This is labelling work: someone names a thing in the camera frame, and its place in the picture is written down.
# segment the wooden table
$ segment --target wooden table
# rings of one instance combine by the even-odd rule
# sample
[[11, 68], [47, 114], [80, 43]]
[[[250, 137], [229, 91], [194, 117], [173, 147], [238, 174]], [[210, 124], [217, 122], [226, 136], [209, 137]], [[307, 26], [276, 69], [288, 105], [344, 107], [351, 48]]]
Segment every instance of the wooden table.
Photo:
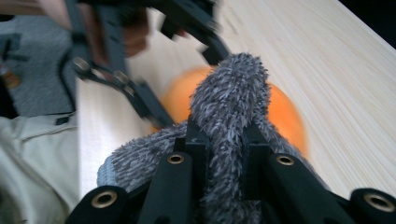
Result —
[[[295, 103], [309, 160], [332, 190], [349, 197], [372, 187], [396, 195], [396, 50], [336, 0], [221, 1], [219, 35], [233, 53], [260, 56]], [[157, 27], [160, 13], [152, 11]], [[152, 31], [149, 48], [128, 59], [131, 73], [161, 95], [172, 78], [205, 64], [192, 37]], [[120, 93], [78, 82], [80, 193], [95, 188], [105, 158], [148, 133]]]

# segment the orange object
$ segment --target orange object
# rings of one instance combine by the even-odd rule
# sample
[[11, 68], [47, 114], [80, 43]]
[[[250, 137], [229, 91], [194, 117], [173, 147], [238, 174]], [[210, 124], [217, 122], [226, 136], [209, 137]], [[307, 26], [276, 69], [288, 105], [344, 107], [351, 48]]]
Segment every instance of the orange object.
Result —
[[[212, 71], [212, 67], [203, 66], [191, 69], [175, 79], [161, 102], [176, 122], [187, 119], [190, 114], [190, 98], [200, 84]], [[268, 106], [268, 119], [279, 133], [299, 148], [304, 157], [308, 156], [303, 121], [289, 97], [274, 84], [271, 87], [271, 103]]]

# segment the screw hole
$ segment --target screw hole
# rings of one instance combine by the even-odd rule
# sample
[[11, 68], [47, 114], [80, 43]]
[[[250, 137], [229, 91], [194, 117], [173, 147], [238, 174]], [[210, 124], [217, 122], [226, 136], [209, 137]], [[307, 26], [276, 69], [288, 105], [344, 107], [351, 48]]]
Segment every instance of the screw hole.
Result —
[[381, 210], [383, 212], [391, 213], [394, 212], [396, 209], [395, 205], [390, 200], [378, 194], [373, 194], [373, 193], [365, 194], [364, 200], [372, 207]]
[[168, 157], [168, 162], [171, 164], [180, 164], [184, 161], [184, 157], [178, 154], [171, 155]]
[[282, 164], [282, 165], [293, 165], [294, 164], [294, 159], [288, 157], [288, 156], [278, 156], [276, 160]]
[[117, 193], [113, 190], [106, 190], [97, 194], [92, 199], [92, 206], [95, 208], [105, 208], [113, 204], [117, 200]]

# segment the black bracket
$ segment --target black bracket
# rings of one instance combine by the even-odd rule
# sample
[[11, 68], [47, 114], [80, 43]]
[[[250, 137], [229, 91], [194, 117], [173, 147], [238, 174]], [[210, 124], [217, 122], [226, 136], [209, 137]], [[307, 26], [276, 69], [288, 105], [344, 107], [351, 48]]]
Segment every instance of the black bracket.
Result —
[[[396, 199], [387, 193], [356, 189], [346, 200], [327, 191], [298, 158], [274, 153], [255, 124], [242, 138], [248, 154], [241, 190], [245, 200], [261, 201], [262, 223], [396, 223]], [[116, 187], [95, 189], [66, 223], [191, 223], [192, 202], [203, 196], [208, 179], [209, 145], [189, 119], [186, 138], [161, 158], [151, 181], [128, 195]], [[112, 189], [120, 191], [119, 203], [108, 195]], [[96, 202], [117, 209], [92, 208]]]
[[[203, 53], [211, 64], [228, 56], [228, 50], [214, 33], [212, 5], [209, 1], [192, 0], [120, 0], [120, 1], [78, 1], [65, 0], [73, 26], [73, 62], [78, 76], [120, 91], [126, 96], [140, 118], [148, 119], [156, 128], [174, 124], [149, 85], [144, 80], [132, 81], [124, 62], [122, 25], [134, 19], [138, 9], [153, 7], [165, 14], [162, 31], [171, 37], [182, 29], [208, 46]], [[90, 54], [87, 31], [77, 4], [87, 3], [95, 9], [103, 25], [109, 65], [95, 64]]]

